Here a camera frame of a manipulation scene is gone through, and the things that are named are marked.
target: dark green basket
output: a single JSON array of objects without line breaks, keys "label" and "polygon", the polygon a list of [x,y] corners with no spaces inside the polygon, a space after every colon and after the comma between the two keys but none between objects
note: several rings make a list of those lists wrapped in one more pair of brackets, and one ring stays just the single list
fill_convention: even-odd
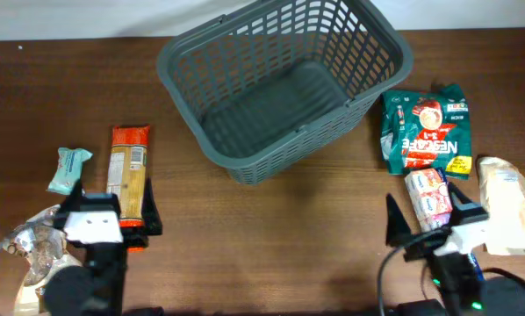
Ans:
[{"label": "dark green basket", "polygon": [[256,184],[354,128],[410,73],[369,0],[262,0],[167,44],[157,71],[205,155]]}]

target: brown tabletop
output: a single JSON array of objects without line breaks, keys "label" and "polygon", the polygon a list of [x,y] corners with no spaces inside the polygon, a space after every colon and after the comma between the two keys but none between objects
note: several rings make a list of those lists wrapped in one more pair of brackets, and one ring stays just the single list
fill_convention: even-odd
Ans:
[{"label": "brown tabletop", "polygon": [[[525,175],[525,29],[404,32],[413,73],[400,88],[459,83],[468,97],[474,155],[504,158]],[[46,192],[58,147],[84,147],[87,191],[104,191],[111,127],[149,123],[155,199],[164,234],[130,254],[125,308],[316,311],[374,305],[385,246],[385,194],[416,230],[401,176],[379,152],[381,107],[333,144],[256,186],[208,161],[155,72],[169,39],[0,42],[0,236],[64,197]],[[478,200],[475,171],[456,181]],[[483,267],[525,277],[524,257],[477,252]],[[421,262],[397,257],[387,303],[422,299]],[[0,255],[0,311],[26,273]],[[428,284],[428,295],[436,297]]]}]

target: white backdrop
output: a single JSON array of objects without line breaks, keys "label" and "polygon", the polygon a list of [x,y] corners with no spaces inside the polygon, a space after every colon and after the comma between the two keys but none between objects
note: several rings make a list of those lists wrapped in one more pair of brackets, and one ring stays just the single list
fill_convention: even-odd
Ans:
[{"label": "white backdrop", "polygon": [[[396,29],[525,26],[525,0],[371,0]],[[0,0],[0,40],[177,35],[253,0]]]}]

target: white nutrition label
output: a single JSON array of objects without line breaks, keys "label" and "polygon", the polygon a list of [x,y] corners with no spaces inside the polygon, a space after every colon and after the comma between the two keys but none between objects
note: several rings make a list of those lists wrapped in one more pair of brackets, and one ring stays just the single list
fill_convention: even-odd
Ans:
[{"label": "white nutrition label", "polygon": [[108,185],[121,185],[124,172],[124,153],[112,153],[108,166]]}]

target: small teal wrapper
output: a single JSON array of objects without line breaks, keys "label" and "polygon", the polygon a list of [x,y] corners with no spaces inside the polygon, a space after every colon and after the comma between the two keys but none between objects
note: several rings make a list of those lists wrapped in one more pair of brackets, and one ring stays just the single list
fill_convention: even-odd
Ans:
[{"label": "small teal wrapper", "polygon": [[81,178],[83,163],[88,161],[93,154],[85,149],[58,149],[60,159],[58,160],[58,170],[55,172],[54,179],[48,185],[48,191],[69,195],[77,180]]}]

